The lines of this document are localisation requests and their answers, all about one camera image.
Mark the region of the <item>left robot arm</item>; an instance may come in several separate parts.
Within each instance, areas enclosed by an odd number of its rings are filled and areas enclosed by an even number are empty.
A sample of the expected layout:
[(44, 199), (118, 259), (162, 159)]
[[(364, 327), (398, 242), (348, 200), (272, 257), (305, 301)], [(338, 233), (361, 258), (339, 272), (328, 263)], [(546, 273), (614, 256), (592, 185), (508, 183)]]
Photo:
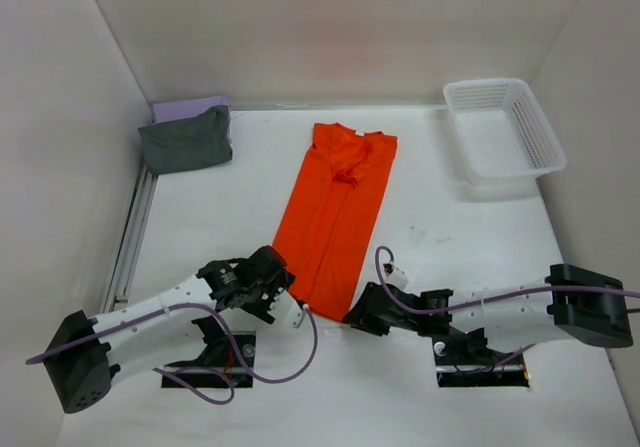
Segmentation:
[(244, 312), (267, 326), (297, 327), (296, 277), (263, 246), (248, 258), (213, 260), (171, 289), (121, 310), (68, 315), (43, 364), (67, 414), (96, 404), (128, 377), (154, 368), (221, 367), (230, 341), (217, 315)]

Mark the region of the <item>grey t-shirt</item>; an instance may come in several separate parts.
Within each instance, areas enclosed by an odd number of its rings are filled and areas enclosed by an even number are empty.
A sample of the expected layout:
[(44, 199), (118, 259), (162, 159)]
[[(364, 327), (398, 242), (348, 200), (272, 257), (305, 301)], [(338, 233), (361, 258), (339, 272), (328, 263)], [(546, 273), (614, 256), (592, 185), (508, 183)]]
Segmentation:
[(210, 107), (191, 118), (148, 125), (138, 129), (144, 163), (154, 176), (190, 172), (229, 163), (227, 106)]

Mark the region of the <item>purple t-shirt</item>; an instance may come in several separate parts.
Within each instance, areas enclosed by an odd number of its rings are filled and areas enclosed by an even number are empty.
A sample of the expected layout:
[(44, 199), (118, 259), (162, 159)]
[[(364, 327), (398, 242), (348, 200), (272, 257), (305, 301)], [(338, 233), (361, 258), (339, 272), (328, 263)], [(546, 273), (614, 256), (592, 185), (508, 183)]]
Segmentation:
[(231, 100), (224, 95), (155, 103), (152, 105), (153, 127), (149, 126), (147, 133), (140, 134), (140, 136), (145, 137), (144, 142), (147, 144), (162, 143), (166, 135), (163, 129), (158, 127), (158, 124), (197, 117), (210, 108), (217, 106), (226, 107), (228, 114), (231, 114)]

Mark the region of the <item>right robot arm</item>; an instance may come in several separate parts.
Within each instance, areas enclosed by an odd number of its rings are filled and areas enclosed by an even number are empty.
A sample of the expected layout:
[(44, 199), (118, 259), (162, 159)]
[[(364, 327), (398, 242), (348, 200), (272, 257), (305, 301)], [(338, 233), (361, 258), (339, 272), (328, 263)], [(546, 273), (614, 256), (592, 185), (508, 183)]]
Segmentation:
[(557, 340), (628, 348), (629, 294), (621, 281), (570, 264), (551, 266), (539, 282), (502, 289), (414, 294), (370, 282), (343, 322), (376, 336), (393, 328), (432, 339), (463, 334), (466, 355), (483, 363), (498, 352)]

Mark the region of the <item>orange t-shirt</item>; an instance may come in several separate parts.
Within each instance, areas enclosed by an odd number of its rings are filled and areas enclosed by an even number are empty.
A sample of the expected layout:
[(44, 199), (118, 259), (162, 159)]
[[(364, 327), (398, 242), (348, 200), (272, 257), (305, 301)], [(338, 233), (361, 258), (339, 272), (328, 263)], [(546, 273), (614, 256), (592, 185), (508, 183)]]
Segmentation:
[(273, 247), (295, 275), (291, 295), (327, 319), (351, 308), (397, 148), (380, 131), (314, 125)]

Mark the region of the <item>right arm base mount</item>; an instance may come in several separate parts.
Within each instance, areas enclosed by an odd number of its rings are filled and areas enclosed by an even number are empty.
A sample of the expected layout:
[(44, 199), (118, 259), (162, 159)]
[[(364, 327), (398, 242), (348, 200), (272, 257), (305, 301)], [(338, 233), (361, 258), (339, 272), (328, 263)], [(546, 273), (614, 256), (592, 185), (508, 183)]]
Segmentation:
[(432, 338), (436, 382), (440, 388), (522, 387), (529, 375), (524, 352), (507, 353), (488, 347), (484, 330), (465, 334), (454, 332)]

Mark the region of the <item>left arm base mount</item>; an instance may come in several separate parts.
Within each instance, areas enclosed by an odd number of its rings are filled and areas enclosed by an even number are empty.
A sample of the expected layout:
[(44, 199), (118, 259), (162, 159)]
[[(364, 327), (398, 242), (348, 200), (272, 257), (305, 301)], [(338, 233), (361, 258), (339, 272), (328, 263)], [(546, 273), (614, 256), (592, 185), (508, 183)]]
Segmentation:
[(254, 367), (255, 331), (233, 331), (241, 356), (237, 355), (220, 324), (211, 317), (194, 320), (202, 333), (204, 348), (197, 357), (168, 364), (163, 370), (175, 375), (193, 388), (226, 389), (227, 382), (236, 388), (251, 388), (253, 378), (240, 359)]

